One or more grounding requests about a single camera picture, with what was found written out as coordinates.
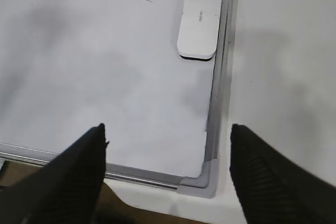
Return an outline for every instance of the gray plastic corner piece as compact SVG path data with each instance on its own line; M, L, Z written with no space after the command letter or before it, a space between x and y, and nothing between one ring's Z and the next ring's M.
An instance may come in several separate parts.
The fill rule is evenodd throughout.
M219 177L219 160L205 162L198 178L185 177L177 188L178 194L213 198L216 194Z

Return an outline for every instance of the white table surface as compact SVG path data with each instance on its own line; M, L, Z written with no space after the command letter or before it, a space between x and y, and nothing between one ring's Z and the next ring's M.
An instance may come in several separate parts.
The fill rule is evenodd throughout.
M336 1L238 0L237 6L216 197L108 181L126 203L210 223L245 223L228 174L225 129L232 123L246 124L292 161L336 185Z

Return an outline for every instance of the white eraser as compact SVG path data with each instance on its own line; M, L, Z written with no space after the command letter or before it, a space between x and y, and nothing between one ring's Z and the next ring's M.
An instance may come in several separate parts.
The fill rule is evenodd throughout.
M177 50L183 58L210 60L216 53L222 0L184 0Z

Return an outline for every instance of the whiteboard surface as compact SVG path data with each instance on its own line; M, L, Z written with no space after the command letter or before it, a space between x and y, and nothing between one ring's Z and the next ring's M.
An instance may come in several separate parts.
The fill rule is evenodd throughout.
M335 40L335 0L238 0L231 122L334 185Z
M0 141L60 153L107 127L108 163L201 171L214 61L176 52L183 0L0 0Z

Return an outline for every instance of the wooden surface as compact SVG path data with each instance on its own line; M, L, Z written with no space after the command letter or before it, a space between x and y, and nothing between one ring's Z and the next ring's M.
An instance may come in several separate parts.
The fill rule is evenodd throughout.
M19 163L7 163L0 173L0 186L10 186L24 177L36 172L39 168ZM100 197L97 203L97 216L106 220L104 224L112 224L116 221L122 223L136 224L201 224L202 222L182 219L170 215L159 214L126 205L116 194L106 185L101 188Z

